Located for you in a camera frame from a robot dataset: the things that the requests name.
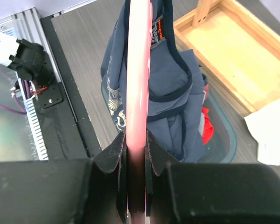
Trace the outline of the pink hanger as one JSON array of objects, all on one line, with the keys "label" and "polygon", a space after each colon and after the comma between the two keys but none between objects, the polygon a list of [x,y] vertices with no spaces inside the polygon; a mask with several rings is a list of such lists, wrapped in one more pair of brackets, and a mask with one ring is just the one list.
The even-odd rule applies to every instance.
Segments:
[{"label": "pink hanger", "polygon": [[132,224],[145,215],[145,162],[148,79],[152,33],[152,3],[130,2],[126,83],[126,145],[128,151],[128,209]]}]

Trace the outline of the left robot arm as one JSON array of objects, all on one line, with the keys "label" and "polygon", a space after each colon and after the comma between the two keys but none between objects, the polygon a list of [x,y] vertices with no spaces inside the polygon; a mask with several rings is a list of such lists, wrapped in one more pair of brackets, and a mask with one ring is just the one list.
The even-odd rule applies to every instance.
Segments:
[{"label": "left robot arm", "polygon": [[0,32],[0,64],[17,72],[18,77],[46,86],[55,80],[49,55],[43,46]]}]

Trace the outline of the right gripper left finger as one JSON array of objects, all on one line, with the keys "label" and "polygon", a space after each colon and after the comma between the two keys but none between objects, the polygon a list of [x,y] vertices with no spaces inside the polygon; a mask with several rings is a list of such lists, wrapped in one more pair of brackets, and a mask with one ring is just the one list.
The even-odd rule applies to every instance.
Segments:
[{"label": "right gripper left finger", "polygon": [[0,162],[0,224],[124,224],[126,134],[92,159]]}]

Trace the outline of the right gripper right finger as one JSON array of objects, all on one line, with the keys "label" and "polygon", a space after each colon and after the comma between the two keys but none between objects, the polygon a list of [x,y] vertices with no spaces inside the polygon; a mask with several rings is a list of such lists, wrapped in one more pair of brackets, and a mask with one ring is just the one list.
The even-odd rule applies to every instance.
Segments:
[{"label": "right gripper right finger", "polygon": [[280,178],[269,166],[181,163],[147,132],[145,174],[153,224],[280,224]]}]

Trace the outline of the red tank top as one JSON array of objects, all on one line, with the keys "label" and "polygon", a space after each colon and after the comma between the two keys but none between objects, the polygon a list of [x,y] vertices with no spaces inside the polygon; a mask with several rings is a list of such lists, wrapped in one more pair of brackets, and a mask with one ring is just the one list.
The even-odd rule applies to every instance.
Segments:
[{"label": "red tank top", "polygon": [[203,119],[201,119],[201,122],[203,122],[203,132],[201,136],[203,139],[203,144],[206,145],[213,136],[214,127],[210,121],[208,108],[204,106],[202,107],[202,115],[203,115]]}]

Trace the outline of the navy tank top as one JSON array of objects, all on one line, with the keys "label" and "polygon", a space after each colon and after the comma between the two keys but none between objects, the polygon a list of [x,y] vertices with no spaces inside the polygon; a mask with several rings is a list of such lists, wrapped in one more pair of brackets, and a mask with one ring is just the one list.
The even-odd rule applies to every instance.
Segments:
[{"label": "navy tank top", "polygon": [[[152,39],[147,128],[181,162],[205,153],[202,107],[206,77],[192,50],[178,51],[170,0],[152,1]],[[104,100],[118,131],[126,127],[126,68],[130,1],[125,1],[101,64]]]}]

